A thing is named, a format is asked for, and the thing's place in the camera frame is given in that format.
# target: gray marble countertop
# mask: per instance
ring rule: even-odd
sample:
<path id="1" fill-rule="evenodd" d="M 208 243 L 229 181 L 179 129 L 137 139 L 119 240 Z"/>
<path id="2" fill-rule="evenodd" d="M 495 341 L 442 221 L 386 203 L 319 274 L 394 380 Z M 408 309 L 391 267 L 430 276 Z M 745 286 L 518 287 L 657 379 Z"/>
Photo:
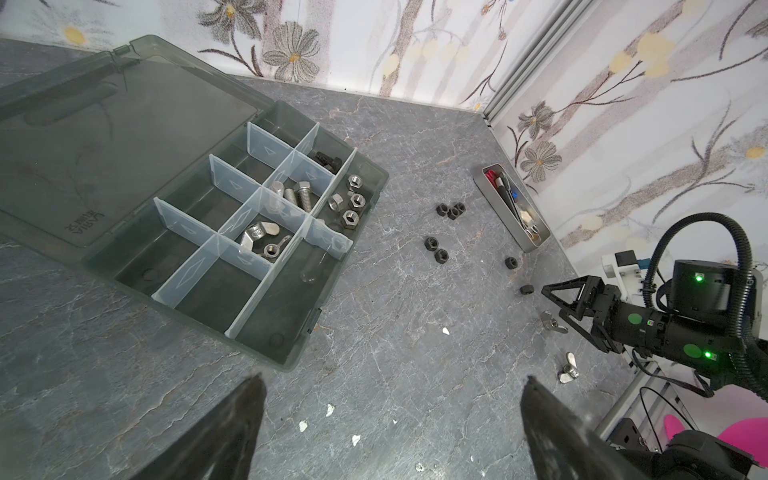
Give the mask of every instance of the gray marble countertop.
<path id="1" fill-rule="evenodd" d="M 0 84 L 83 55 L 0 51 Z M 574 272 L 553 240 L 521 253 L 473 183 L 471 167 L 506 161 L 479 115 L 243 81 L 391 175 L 299 365 L 276 372 L 0 237 L 0 477 L 128 478 L 254 372 L 268 395 L 251 478 L 534 478 L 518 407 L 528 375 L 597 424 L 630 370 L 543 330 L 538 314 L 554 306 L 519 293 Z M 438 217 L 442 201 L 467 212 Z M 426 235 L 450 252 L 445 265 Z M 581 378 L 559 385 L 567 351 Z"/>

